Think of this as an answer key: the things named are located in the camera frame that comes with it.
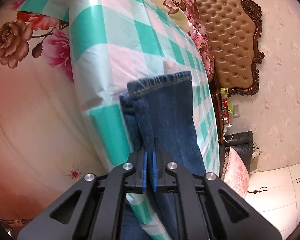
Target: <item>brown leather headboard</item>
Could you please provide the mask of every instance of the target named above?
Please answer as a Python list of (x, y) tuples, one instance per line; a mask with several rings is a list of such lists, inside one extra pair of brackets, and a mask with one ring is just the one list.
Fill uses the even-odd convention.
[(258, 92), (258, 70), (264, 54), (258, 50), (261, 8), (251, 0), (196, 0), (211, 46), (220, 87), (229, 95)]

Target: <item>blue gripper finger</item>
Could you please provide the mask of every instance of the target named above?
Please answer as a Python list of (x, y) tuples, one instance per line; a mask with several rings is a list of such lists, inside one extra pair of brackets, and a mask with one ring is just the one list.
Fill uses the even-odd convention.
[(153, 190), (156, 192), (158, 190), (158, 172), (157, 172), (157, 156), (155, 149), (152, 155), (152, 168), (153, 168)]
[(143, 169), (142, 169), (142, 191), (146, 192), (147, 188), (147, 151), (143, 155)]

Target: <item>jeans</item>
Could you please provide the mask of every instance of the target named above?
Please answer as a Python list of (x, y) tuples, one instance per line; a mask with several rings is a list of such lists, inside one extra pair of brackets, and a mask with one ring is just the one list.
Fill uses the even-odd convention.
[[(139, 151), (142, 143), (145, 145), (148, 153), (148, 177), (152, 187), (154, 138), (158, 139), (162, 150), (171, 153), (173, 161), (192, 173), (204, 175), (206, 171), (192, 119), (191, 72), (143, 78), (128, 83), (127, 87), (128, 92), (120, 96), (122, 112), (134, 151)], [(152, 190), (152, 195), (151, 204), (161, 222), (170, 237), (177, 239), (172, 193), (158, 194)]]
[(127, 204), (124, 208), (121, 240), (152, 240), (151, 237), (141, 228), (132, 208)]

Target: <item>teal and pink checkered fabric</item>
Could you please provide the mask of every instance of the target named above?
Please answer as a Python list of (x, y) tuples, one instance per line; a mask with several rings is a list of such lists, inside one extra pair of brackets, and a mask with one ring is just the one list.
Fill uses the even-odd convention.
[[(131, 152), (119, 106), (127, 83), (190, 70), (198, 146), (207, 172), (219, 174), (216, 119), (202, 60), (191, 38), (160, 8), (149, 0), (27, 0), (18, 10), (69, 22), (82, 117), (108, 171)], [(153, 239), (170, 239), (146, 195), (127, 199)]]

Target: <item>wall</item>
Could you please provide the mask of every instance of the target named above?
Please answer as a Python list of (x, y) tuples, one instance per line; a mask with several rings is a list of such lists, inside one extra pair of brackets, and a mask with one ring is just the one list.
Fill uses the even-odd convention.
[(233, 96), (235, 132), (252, 130), (262, 151), (257, 171), (300, 163), (300, 5), (297, 0), (253, 0), (262, 9), (260, 90)]

